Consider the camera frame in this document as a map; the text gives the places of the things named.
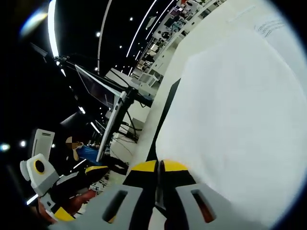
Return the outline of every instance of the white cloth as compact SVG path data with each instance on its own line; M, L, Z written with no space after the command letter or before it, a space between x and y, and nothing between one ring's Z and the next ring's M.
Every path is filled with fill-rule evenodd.
M238 215L270 228L306 177L300 83L263 38L237 32L188 60L156 152L188 166Z

